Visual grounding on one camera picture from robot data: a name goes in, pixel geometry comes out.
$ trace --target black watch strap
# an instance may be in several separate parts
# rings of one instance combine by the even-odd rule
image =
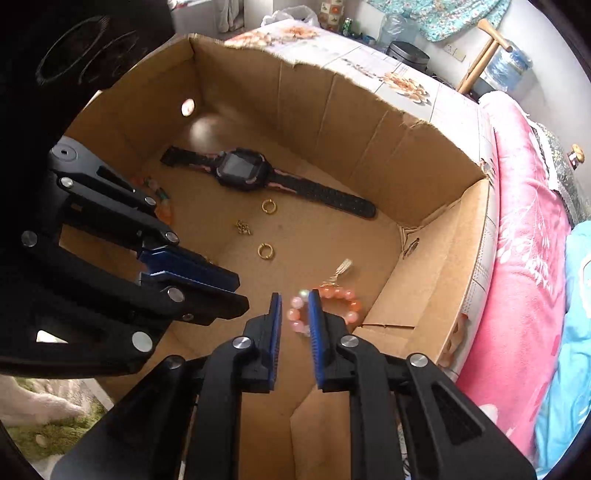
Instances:
[[[314,202],[325,203],[333,208],[352,213],[363,218],[373,218],[376,208],[369,200],[365,200],[349,193],[340,192],[303,179],[291,173],[274,168],[267,177],[267,187],[300,195]]]
[[[197,167],[208,173],[214,173],[214,170],[217,168],[218,157],[201,155],[197,152],[184,150],[179,147],[169,147],[164,155],[162,155],[160,161],[169,167],[184,165],[188,167]]]

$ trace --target blue blanket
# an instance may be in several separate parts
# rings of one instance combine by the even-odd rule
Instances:
[[[440,41],[487,18],[497,28],[511,0],[367,0],[387,14],[415,20],[427,40]]]
[[[591,407],[591,221],[566,238],[566,302],[557,370],[535,425],[538,478],[564,455]]]

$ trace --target smartwatch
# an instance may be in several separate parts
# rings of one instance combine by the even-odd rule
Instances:
[[[373,218],[376,214],[376,207],[370,201],[274,168],[263,154],[246,148],[220,152],[217,155],[201,155],[170,147],[160,161],[170,167],[184,165],[204,171],[214,175],[221,185],[246,192],[270,188],[293,193],[363,218]]]

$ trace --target ring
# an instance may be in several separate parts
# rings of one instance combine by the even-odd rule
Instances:
[[[277,211],[277,204],[272,199],[267,199],[262,203],[261,208],[267,215],[271,215]]]
[[[269,249],[269,253],[267,255],[262,254],[262,251],[265,248]],[[260,244],[258,248],[258,254],[259,257],[261,257],[263,260],[270,260],[271,258],[273,258],[273,255],[275,255],[275,251],[273,250],[273,247],[269,244]]]

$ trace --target pink blanket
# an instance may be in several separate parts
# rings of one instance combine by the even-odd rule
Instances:
[[[491,289],[457,386],[531,458],[560,346],[570,227],[519,105],[501,92],[481,105],[495,130],[501,221]]]

